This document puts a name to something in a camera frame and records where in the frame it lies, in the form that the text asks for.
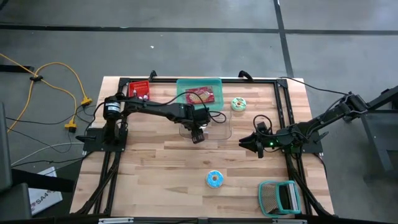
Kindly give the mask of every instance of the concrete floor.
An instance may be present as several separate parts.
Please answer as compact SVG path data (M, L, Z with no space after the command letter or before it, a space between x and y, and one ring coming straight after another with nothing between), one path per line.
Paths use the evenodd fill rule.
M394 0L280 0L286 29L397 30ZM41 24L118 27L278 28L272 0L135 0L135 1L10 1L0 11L3 24ZM312 85L352 91L371 100L398 84L398 36L287 35L295 77ZM221 34L175 32L60 32L0 30L0 53L24 65L39 67L64 62L81 77L87 94L96 101L105 75L236 76L245 70L254 77L286 75L279 34ZM9 64L0 58L0 64ZM41 73L48 82L65 87L81 99L77 81L62 67ZM24 106L29 76L0 75L0 101L16 118ZM322 112L339 96L307 88L312 114ZM23 119L55 122L73 113L69 96L43 83ZM41 126L19 123L16 130L49 144L68 142L62 124ZM85 124L78 121L78 134ZM322 131L328 183L335 213L345 218L398 223L398 185L365 184L362 176L379 169L360 120L338 121ZM9 135L11 159L43 147L16 133ZM52 150L31 160L64 160L81 156L81 146L68 154ZM29 164L38 172L48 164Z

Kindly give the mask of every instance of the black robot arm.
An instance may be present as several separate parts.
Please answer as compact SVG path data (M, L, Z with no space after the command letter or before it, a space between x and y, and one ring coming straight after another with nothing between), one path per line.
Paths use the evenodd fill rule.
M121 103L124 102L124 109L121 111ZM105 98L103 117L106 124L103 128L103 139L105 144L112 144L118 140L119 127L116 121L127 118L131 113L145 113L163 116L174 123L180 123L191 131L192 142L199 143L205 140L202 126L210 122L208 108L196 110L195 106L185 103L157 103L149 100L141 100L137 97L125 97L123 94L116 94Z
M367 112L368 104L359 95L349 94L339 99L334 108L307 122L292 124L278 130L275 134L264 122L257 125L250 136L239 140L239 146L256 152L258 158L264 156L265 147L279 147L285 152L302 147L315 131L344 117L355 118Z

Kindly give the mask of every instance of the green tape roll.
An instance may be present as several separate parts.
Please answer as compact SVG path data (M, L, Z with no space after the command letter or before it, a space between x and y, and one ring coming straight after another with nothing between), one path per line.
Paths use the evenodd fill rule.
M241 97L236 97L231 102L232 110L244 111L246 109L246 100Z

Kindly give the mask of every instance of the wooden table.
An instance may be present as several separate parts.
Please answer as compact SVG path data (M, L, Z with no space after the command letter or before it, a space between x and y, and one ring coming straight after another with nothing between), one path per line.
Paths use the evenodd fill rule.
M119 78L104 77L97 103L116 93ZM292 80L288 84L295 121L310 120L304 85ZM258 184L287 180L285 159L281 152L264 153L264 158L258 159L255 153L239 147L238 140L253 132L252 119L257 114L269 116L274 131L280 128L274 87L227 83L223 84L223 94L226 111L231 110L230 102L237 96L248 104L244 112L232 111L233 133L226 141L192 144L179 135L179 124L166 118L148 114L128 117L129 134L119 166L112 216L264 218L258 203ZM150 84L151 100L166 102L175 95L175 83ZM103 125L102 110L98 110L93 127ZM103 157L103 152L94 152L83 161L71 212L77 211L98 185ZM314 155L304 154L303 164L308 188L333 213L321 162ZM219 189L211 189L205 182L211 170L224 175Z

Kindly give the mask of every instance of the red box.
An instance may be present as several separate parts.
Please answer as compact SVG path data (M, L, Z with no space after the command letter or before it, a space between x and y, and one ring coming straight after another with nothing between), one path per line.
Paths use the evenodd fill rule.
M148 81L129 83L129 97L134 96L134 90L137 91L137 97L144 97L144 95L147 95L148 99L149 99L149 82Z
M186 89L185 91L194 92L200 96L204 103L211 103L215 101L213 89L210 86L204 86L200 88ZM200 104L201 101L195 94L186 94L187 103L189 104Z

